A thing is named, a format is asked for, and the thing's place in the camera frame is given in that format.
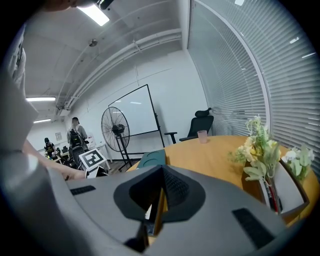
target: pink cup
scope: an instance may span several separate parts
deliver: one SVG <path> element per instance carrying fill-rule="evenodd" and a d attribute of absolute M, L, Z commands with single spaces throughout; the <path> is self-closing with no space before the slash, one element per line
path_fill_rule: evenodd
<path fill-rule="evenodd" d="M 208 141 L 207 131 L 206 130 L 198 131 L 198 138 L 201 144 L 207 143 Z"/>

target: floor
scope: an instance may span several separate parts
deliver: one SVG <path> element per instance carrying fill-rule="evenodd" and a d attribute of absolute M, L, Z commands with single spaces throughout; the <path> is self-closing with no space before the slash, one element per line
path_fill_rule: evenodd
<path fill-rule="evenodd" d="M 132 165 L 134 165 L 135 163 L 137 163 L 138 161 L 131 161 Z M 109 175 L 113 175 L 113 174 L 116 174 L 116 173 L 119 173 L 119 168 L 124 164 L 123 161 L 117 161 L 117 162 L 109 162 L 109 165 L 110 165 L 110 168 L 111 170 L 109 170 Z M 130 164 L 128 163 L 126 166 L 124 166 L 122 168 L 122 172 L 126 172 L 129 168 L 130 168 Z"/>

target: flower arrangement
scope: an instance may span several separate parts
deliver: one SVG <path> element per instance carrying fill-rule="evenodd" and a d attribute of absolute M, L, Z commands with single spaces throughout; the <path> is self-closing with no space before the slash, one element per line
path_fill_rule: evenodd
<path fill-rule="evenodd" d="M 270 186 L 266 177 L 269 180 L 275 175 L 276 165 L 281 156 L 279 143 L 271 139 L 268 127 L 262 125 L 259 116 L 255 116 L 245 125 L 249 131 L 249 137 L 235 153 L 229 152 L 229 156 L 235 163 L 250 162 L 251 167 L 243 168 L 249 175 L 245 178 L 246 181 L 262 180 Z"/>
<path fill-rule="evenodd" d="M 315 155 L 313 151 L 307 149 L 307 146 L 304 144 L 301 146 L 301 150 L 294 147 L 282 158 L 289 170 L 299 181 L 303 181 L 310 172 L 310 166 L 314 159 Z"/>

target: round table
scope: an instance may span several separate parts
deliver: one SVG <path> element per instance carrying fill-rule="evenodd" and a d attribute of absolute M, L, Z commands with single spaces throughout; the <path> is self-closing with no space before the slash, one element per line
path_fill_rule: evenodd
<path fill-rule="evenodd" d="M 172 144 L 164 148 L 166 163 L 233 183 L 243 189 L 243 165 L 231 162 L 228 152 L 234 152 L 246 139 L 246 136 L 209 136 L 206 144 L 199 143 L 197 138 Z M 280 146 L 280 150 L 281 156 L 288 151 L 284 146 Z M 128 171 L 135 170 L 138 164 L 133 165 Z M 309 205 L 299 217 L 305 218 L 312 211 L 320 195 L 320 185 L 313 171 L 307 175 L 302 186 L 309 198 Z"/>

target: ceiling light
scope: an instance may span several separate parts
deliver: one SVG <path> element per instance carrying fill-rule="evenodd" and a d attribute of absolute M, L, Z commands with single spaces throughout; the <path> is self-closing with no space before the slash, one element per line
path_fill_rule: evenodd
<path fill-rule="evenodd" d="M 49 121 L 51 121 L 51 119 L 38 120 L 38 121 L 34 121 L 33 123 L 36 124 L 36 123 L 43 123 L 43 122 L 49 122 Z"/>
<path fill-rule="evenodd" d="M 235 4 L 238 6 L 242 6 L 244 4 L 245 0 L 235 0 Z"/>
<path fill-rule="evenodd" d="M 88 15 L 100 26 L 103 26 L 109 21 L 109 18 L 94 4 L 89 7 L 78 7 L 78 9 Z"/>
<path fill-rule="evenodd" d="M 28 102 L 54 102 L 56 97 L 29 97 L 26 100 Z"/>
<path fill-rule="evenodd" d="M 290 44 L 293 44 L 294 42 L 296 42 L 296 41 L 298 41 L 298 40 L 299 40 L 299 37 L 296 37 L 296 38 L 292 39 L 289 43 L 290 43 Z"/>
<path fill-rule="evenodd" d="M 302 56 L 301 58 L 303 59 L 303 58 L 305 58 L 305 57 L 309 57 L 309 56 L 314 55 L 314 54 L 316 54 L 316 53 L 315 53 L 315 52 L 313 52 L 313 53 L 310 53 L 310 54 L 304 55 L 304 56 Z"/>

